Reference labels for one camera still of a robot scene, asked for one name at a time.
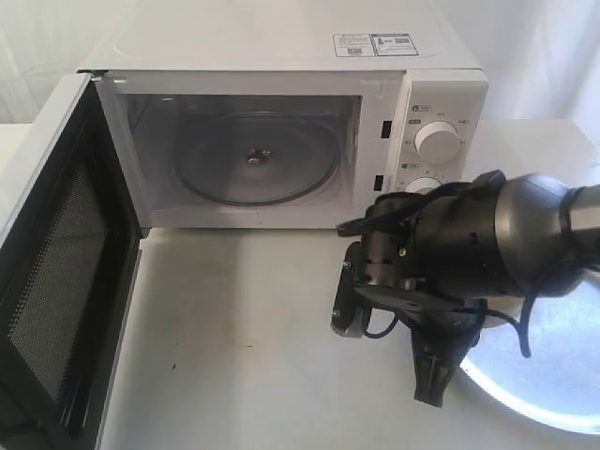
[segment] microwave door frame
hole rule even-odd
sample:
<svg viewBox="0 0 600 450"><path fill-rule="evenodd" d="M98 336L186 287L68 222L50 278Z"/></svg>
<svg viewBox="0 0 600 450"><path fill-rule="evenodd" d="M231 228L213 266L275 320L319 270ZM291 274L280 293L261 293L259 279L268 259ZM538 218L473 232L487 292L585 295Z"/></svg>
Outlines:
<svg viewBox="0 0 600 450"><path fill-rule="evenodd" d="M26 282L42 258L43 239L51 235L53 218L59 217L66 204L61 199L70 195L69 189L75 186L71 181L81 171L93 192L94 203L89 207L100 211L110 237L103 241L97 262L92 262L95 268L88 290L79 296L84 306L76 319L73 339L78 340L70 341L63 369L67 376L74 365L76 382L66 397L55 399L31 360L11 341L9 330L11 322L21 319L17 308L25 308L23 302L29 301L24 295ZM86 207L82 207L83 215L89 214ZM91 450L99 445L141 238L95 84L89 74L67 75L0 173L0 444L7 450ZM41 297L44 302L58 298L53 291ZM33 335L27 345L43 349L46 339ZM74 416L74 411L78 415L73 425L65 414ZM19 414L12 423L7 419L9 412Z"/></svg>

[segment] white backdrop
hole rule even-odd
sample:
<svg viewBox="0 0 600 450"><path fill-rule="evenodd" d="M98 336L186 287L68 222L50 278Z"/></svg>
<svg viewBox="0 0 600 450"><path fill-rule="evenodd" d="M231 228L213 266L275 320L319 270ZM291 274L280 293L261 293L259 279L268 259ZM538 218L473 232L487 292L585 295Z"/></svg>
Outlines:
<svg viewBox="0 0 600 450"><path fill-rule="evenodd" d="M135 1L0 0L0 123L31 122ZM437 2L486 69L484 117L571 117L600 144L600 0Z"/></svg>

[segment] microwave top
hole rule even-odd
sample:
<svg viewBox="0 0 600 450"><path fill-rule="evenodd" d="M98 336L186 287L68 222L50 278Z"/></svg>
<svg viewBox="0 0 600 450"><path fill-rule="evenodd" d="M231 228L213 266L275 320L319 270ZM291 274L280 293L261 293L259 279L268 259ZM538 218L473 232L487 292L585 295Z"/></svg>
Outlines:
<svg viewBox="0 0 600 450"><path fill-rule="evenodd" d="M479 69L430 0L148 0L82 63L94 70Z"/></svg>

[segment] microwave control panel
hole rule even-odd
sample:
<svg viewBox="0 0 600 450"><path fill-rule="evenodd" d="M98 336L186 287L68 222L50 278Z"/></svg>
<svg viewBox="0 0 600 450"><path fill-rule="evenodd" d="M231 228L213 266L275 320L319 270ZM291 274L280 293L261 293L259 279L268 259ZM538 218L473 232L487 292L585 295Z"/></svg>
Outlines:
<svg viewBox="0 0 600 450"><path fill-rule="evenodd" d="M408 71L400 88L387 188L423 193L459 181L487 90L481 70Z"/></svg>

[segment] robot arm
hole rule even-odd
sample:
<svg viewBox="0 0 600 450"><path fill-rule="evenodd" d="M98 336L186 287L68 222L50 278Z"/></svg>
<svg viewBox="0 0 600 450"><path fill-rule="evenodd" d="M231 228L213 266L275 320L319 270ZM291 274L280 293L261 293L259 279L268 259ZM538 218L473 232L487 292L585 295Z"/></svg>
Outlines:
<svg viewBox="0 0 600 450"><path fill-rule="evenodd" d="M443 391L487 316L515 327L530 357L529 317L538 295L560 297L600 264L600 186L569 189L542 175L489 172L429 193L379 197L365 217L341 224L360 235L346 253L332 328L383 338L412 332L415 398L442 406ZM520 320L488 308L490 296L524 297ZM379 334L372 309L394 313Z"/></svg>

